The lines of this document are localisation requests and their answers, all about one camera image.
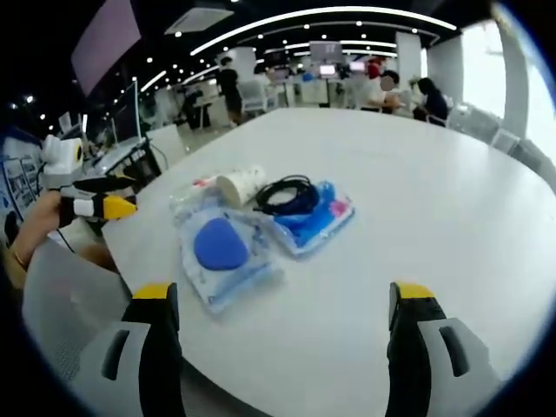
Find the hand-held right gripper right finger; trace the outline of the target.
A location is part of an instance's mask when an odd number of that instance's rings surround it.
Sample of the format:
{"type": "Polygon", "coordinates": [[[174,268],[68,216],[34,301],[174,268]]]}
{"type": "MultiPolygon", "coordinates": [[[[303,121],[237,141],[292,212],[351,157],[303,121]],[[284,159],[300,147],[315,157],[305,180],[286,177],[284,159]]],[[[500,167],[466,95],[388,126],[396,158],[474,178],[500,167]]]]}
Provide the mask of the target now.
{"type": "Polygon", "coordinates": [[[500,389],[487,345],[425,286],[390,284],[387,416],[474,416],[500,389]]]}

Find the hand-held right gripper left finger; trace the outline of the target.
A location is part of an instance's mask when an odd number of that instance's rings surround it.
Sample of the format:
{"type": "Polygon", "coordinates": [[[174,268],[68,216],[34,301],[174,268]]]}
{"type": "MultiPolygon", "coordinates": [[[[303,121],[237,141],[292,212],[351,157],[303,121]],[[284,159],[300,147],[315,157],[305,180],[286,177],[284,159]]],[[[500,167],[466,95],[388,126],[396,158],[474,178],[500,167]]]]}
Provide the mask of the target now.
{"type": "Polygon", "coordinates": [[[88,416],[184,416],[174,282],[132,295],[122,319],[81,352],[76,396],[88,416]]]}

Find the person's left hand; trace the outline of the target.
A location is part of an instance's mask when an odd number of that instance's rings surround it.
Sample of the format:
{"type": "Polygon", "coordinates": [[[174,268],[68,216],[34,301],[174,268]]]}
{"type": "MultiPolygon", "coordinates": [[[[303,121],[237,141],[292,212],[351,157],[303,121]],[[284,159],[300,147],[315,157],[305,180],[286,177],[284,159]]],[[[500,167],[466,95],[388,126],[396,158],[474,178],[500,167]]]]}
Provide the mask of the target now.
{"type": "Polygon", "coordinates": [[[34,252],[47,240],[50,232],[60,226],[62,195],[50,190],[41,195],[25,218],[11,250],[22,268],[26,269],[34,252]]]}

